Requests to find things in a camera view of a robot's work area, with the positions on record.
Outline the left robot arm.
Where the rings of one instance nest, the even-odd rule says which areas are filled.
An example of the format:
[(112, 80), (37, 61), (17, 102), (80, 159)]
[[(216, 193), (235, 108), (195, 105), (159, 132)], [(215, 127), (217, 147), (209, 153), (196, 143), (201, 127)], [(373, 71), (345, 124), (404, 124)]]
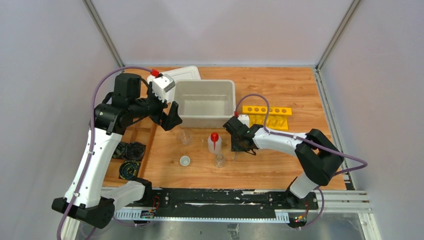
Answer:
[(145, 118), (165, 131), (182, 123), (178, 103), (169, 100), (175, 86), (175, 80), (164, 73), (156, 73), (149, 82), (133, 73), (115, 77), (113, 91), (102, 103), (92, 106), (81, 163), (65, 195), (53, 200), (53, 210), (102, 229), (128, 204), (137, 202), (146, 207), (152, 203), (152, 183), (146, 179), (133, 176), (126, 184), (105, 192), (102, 185), (128, 127)]

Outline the wash bottle red cap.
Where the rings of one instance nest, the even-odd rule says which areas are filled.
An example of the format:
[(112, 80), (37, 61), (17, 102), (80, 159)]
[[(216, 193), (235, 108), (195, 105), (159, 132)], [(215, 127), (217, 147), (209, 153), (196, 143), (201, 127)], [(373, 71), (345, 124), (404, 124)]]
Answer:
[(207, 139), (208, 151), (211, 154), (217, 155), (222, 152), (222, 137), (217, 133), (213, 132)]

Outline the blue cap tube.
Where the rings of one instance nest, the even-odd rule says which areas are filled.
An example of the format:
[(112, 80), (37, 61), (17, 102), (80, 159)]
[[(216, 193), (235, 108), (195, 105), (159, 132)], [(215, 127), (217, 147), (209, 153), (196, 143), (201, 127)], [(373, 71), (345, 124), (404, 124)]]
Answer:
[(238, 153), (239, 152), (234, 152), (234, 157), (233, 157), (233, 161), (236, 162), (237, 161), (237, 157), (238, 157)]

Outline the clear glass beaker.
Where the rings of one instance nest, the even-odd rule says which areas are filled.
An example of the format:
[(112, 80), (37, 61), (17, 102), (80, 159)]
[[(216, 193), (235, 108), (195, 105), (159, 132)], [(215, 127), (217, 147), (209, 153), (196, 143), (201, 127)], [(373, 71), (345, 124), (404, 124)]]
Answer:
[(178, 139), (181, 141), (181, 143), (185, 146), (188, 146), (192, 143), (192, 132), (188, 129), (182, 129), (178, 134)]

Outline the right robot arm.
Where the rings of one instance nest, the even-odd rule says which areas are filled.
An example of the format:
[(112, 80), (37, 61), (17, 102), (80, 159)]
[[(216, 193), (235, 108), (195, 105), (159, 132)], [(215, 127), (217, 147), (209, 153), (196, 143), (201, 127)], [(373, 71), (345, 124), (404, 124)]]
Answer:
[(292, 209), (301, 207), (311, 191), (327, 186), (344, 161), (342, 153), (318, 129), (302, 133), (278, 131), (261, 124), (247, 126), (236, 116), (223, 128), (237, 151), (255, 155), (257, 150), (273, 150), (297, 157), (302, 173), (292, 181), (285, 195), (286, 204)]

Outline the small white cup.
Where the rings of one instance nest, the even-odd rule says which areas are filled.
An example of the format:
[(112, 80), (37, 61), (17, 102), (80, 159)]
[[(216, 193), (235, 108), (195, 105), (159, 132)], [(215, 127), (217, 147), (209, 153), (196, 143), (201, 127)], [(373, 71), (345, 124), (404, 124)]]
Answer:
[(187, 156), (187, 155), (183, 155), (180, 159), (179, 159), (179, 163), (184, 166), (187, 167), (190, 163), (191, 163), (191, 159)]

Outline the small glass jar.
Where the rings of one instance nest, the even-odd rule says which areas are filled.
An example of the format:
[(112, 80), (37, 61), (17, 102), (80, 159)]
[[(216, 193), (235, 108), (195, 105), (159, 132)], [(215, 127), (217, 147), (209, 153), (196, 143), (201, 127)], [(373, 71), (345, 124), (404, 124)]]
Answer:
[(225, 165), (225, 156), (222, 153), (218, 153), (215, 155), (214, 159), (215, 167), (222, 168)]

